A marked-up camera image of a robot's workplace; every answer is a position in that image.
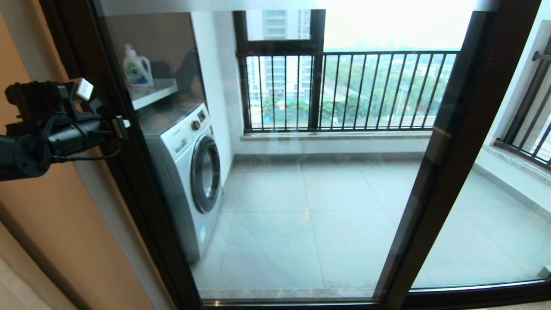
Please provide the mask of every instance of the white shelf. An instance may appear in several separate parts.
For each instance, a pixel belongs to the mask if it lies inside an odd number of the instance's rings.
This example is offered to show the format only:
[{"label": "white shelf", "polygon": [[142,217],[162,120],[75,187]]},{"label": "white shelf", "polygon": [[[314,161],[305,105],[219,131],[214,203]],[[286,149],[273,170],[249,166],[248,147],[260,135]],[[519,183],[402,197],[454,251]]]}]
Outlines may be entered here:
[{"label": "white shelf", "polygon": [[134,110],[141,109],[178,91],[176,80],[173,78],[156,78],[153,81],[155,84],[151,87],[130,88],[128,90]]}]

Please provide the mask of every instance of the cable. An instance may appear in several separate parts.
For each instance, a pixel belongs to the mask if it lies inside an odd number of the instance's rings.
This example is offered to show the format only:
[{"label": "cable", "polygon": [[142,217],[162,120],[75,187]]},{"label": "cable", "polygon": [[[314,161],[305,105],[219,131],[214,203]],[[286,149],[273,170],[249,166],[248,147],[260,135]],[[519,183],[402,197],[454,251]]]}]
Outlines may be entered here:
[{"label": "cable", "polygon": [[64,163],[64,162],[76,162],[76,161],[100,161],[102,159],[109,159],[117,156],[122,150],[122,144],[117,142],[118,148],[113,153],[106,156],[92,156],[92,157],[80,157],[80,156],[51,156],[50,161],[52,163]]}]

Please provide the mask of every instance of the glass pane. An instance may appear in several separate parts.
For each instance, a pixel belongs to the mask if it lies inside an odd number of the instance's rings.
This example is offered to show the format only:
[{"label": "glass pane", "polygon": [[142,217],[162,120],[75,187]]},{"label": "glass pane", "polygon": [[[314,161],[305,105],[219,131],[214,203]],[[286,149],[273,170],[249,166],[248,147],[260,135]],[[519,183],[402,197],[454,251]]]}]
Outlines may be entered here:
[{"label": "glass pane", "polygon": [[[236,55],[234,12],[141,5],[102,22],[121,77],[125,44],[150,62],[154,85],[126,86],[200,297],[371,298],[474,4],[327,8],[321,57]],[[314,11],[261,9],[236,8],[249,40],[310,39]],[[220,154],[209,212],[186,192],[202,135]]]},{"label": "glass pane", "polygon": [[309,40],[311,10],[248,10],[247,38],[259,40]]},{"label": "glass pane", "polygon": [[[493,145],[496,138],[506,134],[536,70],[538,63],[532,61],[534,51],[542,51],[549,40],[549,21],[543,20],[548,12],[549,9],[542,5],[486,142],[414,288],[502,284],[549,276],[549,171]],[[550,77],[548,73],[543,80],[533,109],[522,126],[524,132],[515,142],[523,138],[535,110],[540,104],[545,105],[535,123],[534,133],[525,143],[525,150],[533,152],[549,126],[549,101],[545,101],[544,96],[551,83]],[[549,158],[549,145],[542,141],[539,157]],[[401,213],[390,216],[397,222]]]}]

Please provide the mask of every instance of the balcony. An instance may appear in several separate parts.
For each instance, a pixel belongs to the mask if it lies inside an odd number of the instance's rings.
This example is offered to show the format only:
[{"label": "balcony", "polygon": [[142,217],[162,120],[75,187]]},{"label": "balcony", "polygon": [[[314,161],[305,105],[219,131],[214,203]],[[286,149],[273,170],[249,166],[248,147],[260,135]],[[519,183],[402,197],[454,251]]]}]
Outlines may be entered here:
[{"label": "balcony", "polygon": [[[231,16],[215,17],[218,41],[203,50],[218,54],[201,56],[200,41],[198,50],[217,143],[229,151],[222,213],[191,268],[201,296],[372,296],[458,51],[236,58]],[[494,145],[531,79],[534,42],[415,288],[540,279],[550,264],[549,121],[518,135],[533,132],[521,148],[543,165]]]}]

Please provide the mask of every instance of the door frame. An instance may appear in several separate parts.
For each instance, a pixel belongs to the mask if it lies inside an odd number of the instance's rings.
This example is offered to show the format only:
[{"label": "door frame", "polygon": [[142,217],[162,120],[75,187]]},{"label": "door frame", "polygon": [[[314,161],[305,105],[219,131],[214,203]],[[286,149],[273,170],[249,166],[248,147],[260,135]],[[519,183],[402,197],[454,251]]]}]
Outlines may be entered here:
[{"label": "door frame", "polygon": [[[201,301],[138,119],[120,83],[123,79],[117,76],[109,34],[103,31],[105,25],[98,18],[94,0],[40,0],[40,4],[69,78],[91,81],[96,95],[132,124],[131,138],[107,164],[176,307],[265,308],[249,301],[223,301],[223,305]],[[279,300],[270,308],[451,309],[551,300],[549,279],[445,290],[410,289],[498,111],[539,4],[503,0],[496,12],[473,15],[472,23],[479,28],[469,27],[470,35],[457,59],[465,65],[454,67],[446,88],[434,133],[377,284],[375,297],[379,300],[315,301],[320,304]]]}]

